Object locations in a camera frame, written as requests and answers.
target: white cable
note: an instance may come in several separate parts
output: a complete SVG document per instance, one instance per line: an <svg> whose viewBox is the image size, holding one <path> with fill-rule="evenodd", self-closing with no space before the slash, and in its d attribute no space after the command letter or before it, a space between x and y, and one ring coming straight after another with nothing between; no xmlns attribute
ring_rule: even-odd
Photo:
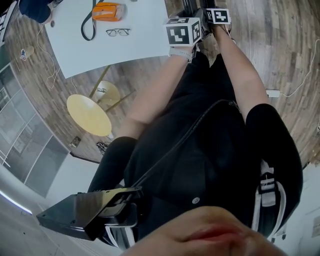
<svg viewBox="0 0 320 256"><path fill-rule="evenodd" d="M311 61L311 64L310 64L310 70L309 70L308 74L306 74L306 76L305 76L302 84L300 84L300 85L298 86L298 88L294 90L293 93L291 93L291 94L289 94L289 95L285 95L284 93L280 92L281 95L289 98L289 97L291 97L292 95L294 95L294 94L299 90L299 88L300 88L301 86L304 85L307 77L310 75L310 73L311 73L311 71L312 71L312 64L314 63L314 60L315 60L315 57L316 57L316 53L317 53L317 42L318 42L318 41L320 41L320 39L317 39L317 40L315 41L314 54L313 54L313 58L312 58L312 61Z"/></svg>
<svg viewBox="0 0 320 256"><path fill-rule="evenodd" d="M40 48L43 52L45 52L46 54L48 54L49 57L50 57L50 59L51 59L51 61L52 61L52 65L53 65L53 69L54 69L54 70L53 70L53 74L46 79L45 85L46 85L47 87L49 87L50 89L53 89L53 88L55 87L56 78L57 78L57 75L58 75L58 73L59 73L59 71L60 71L60 68L59 68L58 72L56 73L56 66L55 66L54 59L51 57L50 53L47 52L46 50L44 50L44 49L40 46L40 44L39 44L39 34L40 34L40 32L42 31L42 29L44 28L44 26L45 26L45 25L43 24L42 27L41 27L41 29L40 29L40 31L39 31L38 34L36 35L36 42L37 42L39 48ZM48 80L49 80L50 78L53 78L54 75L55 75L55 78L54 78L54 80L53 80L53 86L50 87L50 86L48 85Z"/></svg>
<svg viewBox="0 0 320 256"><path fill-rule="evenodd" d="M75 86L74 82L72 81L72 76L71 76L71 83L72 83L74 89L76 90L76 93L78 93L78 89L77 89L77 87Z"/></svg>

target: black pants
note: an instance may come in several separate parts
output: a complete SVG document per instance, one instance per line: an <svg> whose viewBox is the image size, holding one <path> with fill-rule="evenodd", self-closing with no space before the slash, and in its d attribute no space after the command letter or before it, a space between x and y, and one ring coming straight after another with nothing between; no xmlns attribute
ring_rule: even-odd
<svg viewBox="0 0 320 256"><path fill-rule="evenodd" d="M189 63L176 87L171 101L188 94L212 95L218 99L236 102L227 68L221 54L210 67L209 60L201 52Z"/></svg>

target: orange bag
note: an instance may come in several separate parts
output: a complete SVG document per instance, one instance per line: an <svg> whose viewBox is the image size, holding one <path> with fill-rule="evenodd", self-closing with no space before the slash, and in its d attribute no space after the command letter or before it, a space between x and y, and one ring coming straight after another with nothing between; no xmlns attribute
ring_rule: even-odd
<svg viewBox="0 0 320 256"><path fill-rule="evenodd" d="M92 10L92 19L103 22L117 22L123 17L125 6L114 2L99 2Z"/></svg>

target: power cord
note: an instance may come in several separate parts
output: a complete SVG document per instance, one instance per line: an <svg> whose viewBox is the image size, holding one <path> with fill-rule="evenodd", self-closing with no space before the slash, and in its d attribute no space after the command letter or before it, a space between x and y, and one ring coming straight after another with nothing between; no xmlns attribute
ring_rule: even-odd
<svg viewBox="0 0 320 256"><path fill-rule="evenodd" d="M286 95L286 94L280 92L281 95L289 98L289 97L291 97L292 95L294 95L294 94L299 90L299 88L300 88L301 86L303 86L303 85L305 84L305 81L306 81L307 77L310 75L310 73L311 73L311 71L312 71L312 65L313 65L313 63L314 63L314 60L315 60L315 57L316 57L316 53L317 53L317 43L318 43L319 41L320 41L320 39L317 39L317 40L315 41L314 54L313 54L313 57L312 57L312 60L311 60L310 69L309 69L308 74L306 74L306 76L305 76L302 84L300 84L300 85L298 86L298 88L294 90L293 93L291 93L291 94L289 94L289 95Z"/></svg>
<svg viewBox="0 0 320 256"><path fill-rule="evenodd" d="M51 59L51 61L52 61L52 65L53 65L53 69L54 69L54 70L53 70L53 74L52 74L51 76L49 76L49 77L46 79L46 81L45 81L45 85L52 90L52 89L55 87L56 79L57 79L58 73L60 72L60 68L59 68L58 72L56 73L56 65L55 65L54 59L51 57L50 53L47 52L46 50L44 50L44 49L40 46L40 44L39 44L39 34L41 33L41 31L42 31L42 29L44 28L44 26L45 26L45 24L42 24L41 29L39 30L38 34L36 35L36 42L37 42L39 48L40 48L44 53L48 54L49 57L50 57L50 59ZM48 85L48 80L49 80L50 78L53 78L53 77L54 77L54 79L53 79L53 86L50 87L50 86Z"/></svg>
<svg viewBox="0 0 320 256"><path fill-rule="evenodd" d="M54 9L55 7L57 7L57 5L58 5L59 3L61 3L61 2L62 2L62 0L55 0L55 1L53 2L53 4L56 3L56 6L53 6L53 8L51 9L51 12L52 12L53 9ZM44 49L40 46L40 44L39 44L39 34L41 33L41 31L42 31L42 29L44 28L44 26L45 26L45 24L42 24L40 31L39 31L38 34L36 35L36 43L38 44L39 48L40 48L44 53L46 53L46 54L49 55L49 57L50 57L50 59L51 59L51 61L52 61L53 74L52 74L51 76L49 76L49 77L46 79L46 81L45 81L45 85L46 85L48 88L50 88L50 90L52 90L52 89L55 87L56 79L57 79L57 76L58 76L61 68L59 67L59 70L56 72L56 65L55 65L54 59L52 58L52 56L50 55L50 53L47 52L46 50L44 50ZM49 86L49 85L48 85L48 80L49 80L50 78L53 78L53 77L54 77L54 79L53 79L53 85L52 85L52 86ZM76 93L78 93L78 89L77 89L77 87L75 86L75 84L74 84L74 82L73 82L73 80L72 80L72 77L71 77L71 83L72 83L74 89L76 90Z"/></svg>

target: backpack strap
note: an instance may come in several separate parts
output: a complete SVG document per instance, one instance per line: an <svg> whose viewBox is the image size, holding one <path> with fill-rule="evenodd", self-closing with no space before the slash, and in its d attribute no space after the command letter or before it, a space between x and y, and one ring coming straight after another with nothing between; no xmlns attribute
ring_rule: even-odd
<svg viewBox="0 0 320 256"><path fill-rule="evenodd" d="M125 180L121 180L119 185L115 188L124 188ZM109 241L112 243L111 246L120 248L125 251L136 244L134 232L131 227L105 227L105 231Z"/></svg>
<svg viewBox="0 0 320 256"><path fill-rule="evenodd" d="M269 165L262 160L260 184L255 192L254 212L251 225L252 230L256 232L259 230L261 212L265 208L274 207L277 204L276 191L279 191L280 193L280 204L276 223L272 229L271 236L274 236L281 227L286 209L287 198L282 184L278 181L275 181L274 168L269 167Z"/></svg>

